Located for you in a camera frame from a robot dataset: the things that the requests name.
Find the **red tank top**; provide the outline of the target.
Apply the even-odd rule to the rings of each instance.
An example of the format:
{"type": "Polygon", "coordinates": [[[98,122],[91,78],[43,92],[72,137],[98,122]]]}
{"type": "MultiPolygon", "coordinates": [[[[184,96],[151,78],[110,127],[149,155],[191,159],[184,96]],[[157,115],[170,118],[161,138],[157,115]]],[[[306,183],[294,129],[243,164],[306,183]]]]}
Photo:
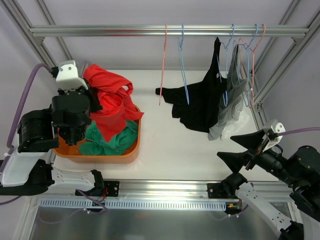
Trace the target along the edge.
{"type": "Polygon", "coordinates": [[[127,126],[126,121],[140,120],[144,113],[137,111],[131,94],[134,87],[127,78],[105,70],[97,64],[88,66],[84,78],[96,90],[101,110],[91,113],[98,130],[106,142],[122,132],[127,126]]]}

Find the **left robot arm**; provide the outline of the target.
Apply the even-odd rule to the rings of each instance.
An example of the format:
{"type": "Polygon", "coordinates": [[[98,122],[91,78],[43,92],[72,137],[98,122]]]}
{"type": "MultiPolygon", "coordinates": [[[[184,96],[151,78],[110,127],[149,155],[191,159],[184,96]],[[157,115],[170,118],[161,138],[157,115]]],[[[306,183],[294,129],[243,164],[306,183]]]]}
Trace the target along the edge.
{"type": "Polygon", "coordinates": [[[84,86],[75,90],[59,90],[48,108],[33,110],[22,116],[17,125],[17,143],[0,180],[2,196],[34,196],[51,188],[74,189],[93,196],[104,190],[98,170],[74,172],[58,169],[43,159],[63,139],[69,146],[84,140],[90,115],[102,109],[93,91],[84,86]]]}

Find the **green tank top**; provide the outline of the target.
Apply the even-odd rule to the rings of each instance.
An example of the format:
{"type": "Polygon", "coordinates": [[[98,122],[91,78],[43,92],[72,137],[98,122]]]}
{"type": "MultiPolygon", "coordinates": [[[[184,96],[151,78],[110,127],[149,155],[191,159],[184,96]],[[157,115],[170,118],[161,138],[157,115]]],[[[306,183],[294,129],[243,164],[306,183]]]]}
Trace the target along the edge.
{"type": "Polygon", "coordinates": [[[85,142],[78,151],[84,156],[120,156],[138,138],[139,125],[135,121],[126,121],[126,127],[114,135],[110,141],[105,141],[95,122],[87,127],[85,142]]]}

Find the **pink wire hanger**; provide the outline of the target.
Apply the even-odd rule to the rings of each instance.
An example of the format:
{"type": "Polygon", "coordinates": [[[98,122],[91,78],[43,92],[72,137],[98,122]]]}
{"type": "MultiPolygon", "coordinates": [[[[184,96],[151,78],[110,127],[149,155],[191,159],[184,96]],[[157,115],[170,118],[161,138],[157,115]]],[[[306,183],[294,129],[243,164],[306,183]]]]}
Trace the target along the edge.
{"type": "Polygon", "coordinates": [[[162,98],[162,91],[163,91],[163,84],[164,84],[164,72],[165,72],[165,62],[166,62],[166,54],[167,54],[167,39],[168,39],[168,25],[165,24],[162,68],[161,68],[161,79],[160,79],[160,90],[159,90],[159,101],[158,101],[159,106],[161,105],[161,98],[162,98]]]}

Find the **grey tank top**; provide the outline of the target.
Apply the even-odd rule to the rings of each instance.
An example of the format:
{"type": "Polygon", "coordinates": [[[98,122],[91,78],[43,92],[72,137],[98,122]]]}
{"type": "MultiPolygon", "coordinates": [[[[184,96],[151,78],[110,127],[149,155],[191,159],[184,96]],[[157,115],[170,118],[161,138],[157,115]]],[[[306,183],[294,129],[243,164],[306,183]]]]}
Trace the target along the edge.
{"type": "Polygon", "coordinates": [[[235,129],[233,124],[239,120],[244,108],[244,98],[249,90],[249,80],[241,78],[238,60],[239,45],[236,44],[232,51],[231,63],[226,75],[227,105],[224,104],[223,100],[220,100],[217,123],[209,129],[207,135],[210,141],[224,140],[226,135],[235,129]]]}

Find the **black tank top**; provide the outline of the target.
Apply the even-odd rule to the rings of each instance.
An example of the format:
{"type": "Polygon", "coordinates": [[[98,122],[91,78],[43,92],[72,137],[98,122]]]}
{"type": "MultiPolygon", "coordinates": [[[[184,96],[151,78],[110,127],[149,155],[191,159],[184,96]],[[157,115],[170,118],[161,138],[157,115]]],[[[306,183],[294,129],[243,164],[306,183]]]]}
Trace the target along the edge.
{"type": "Polygon", "coordinates": [[[187,129],[209,133],[218,122],[219,104],[227,89],[227,79],[219,72],[221,41],[216,38],[210,67],[200,82],[187,85],[189,101],[185,88],[156,88],[155,94],[172,104],[171,115],[179,119],[187,129]]]}

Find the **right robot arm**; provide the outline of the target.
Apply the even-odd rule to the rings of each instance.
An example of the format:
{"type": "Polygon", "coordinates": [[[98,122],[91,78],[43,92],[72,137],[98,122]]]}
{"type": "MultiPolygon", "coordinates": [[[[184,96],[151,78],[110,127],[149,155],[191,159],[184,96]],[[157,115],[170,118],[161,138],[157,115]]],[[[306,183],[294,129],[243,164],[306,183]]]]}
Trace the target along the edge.
{"type": "Polygon", "coordinates": [[[290,157],[283,157],[267,145],[286,131],[259,130],[254,133],[235,135],[231,140],[246,148],[245,152],[218,152],[232,174],[221,181],[218,193],[228,198],[244,201],[273,230],[280,240],[318,240],[320,238],[320,154],[310,145],[304,145],[290,157]],[[300,211],[302,222],[282,214],[240,174],[242,167],[251,170],[259,166],[285,183],[292,192],[290,198],[300,211]]]}

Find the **blue wire hanger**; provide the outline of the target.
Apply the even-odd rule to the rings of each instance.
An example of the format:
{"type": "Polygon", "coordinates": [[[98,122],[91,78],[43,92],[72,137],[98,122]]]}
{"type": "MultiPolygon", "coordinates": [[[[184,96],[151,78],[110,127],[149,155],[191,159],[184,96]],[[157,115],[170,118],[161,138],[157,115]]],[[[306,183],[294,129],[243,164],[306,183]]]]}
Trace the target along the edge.
{"type": "Polygon", "coordinates": [[[178,44],[180,72],[181,72],[181,77],[182,77],[182,81],[183,81],[186,102],[187,102],[187,105],[189,105],[190,104],[190,97],[189,97],[188,83],[187,83],[187,78],[186,78],[186,73],[185,73],[185,64],[184,64],[184,56],[183,56],[184,33],[185,33],[185,26],[182,23],[181,24],[181,37],[177,37],[177,44],[178,44]]]}

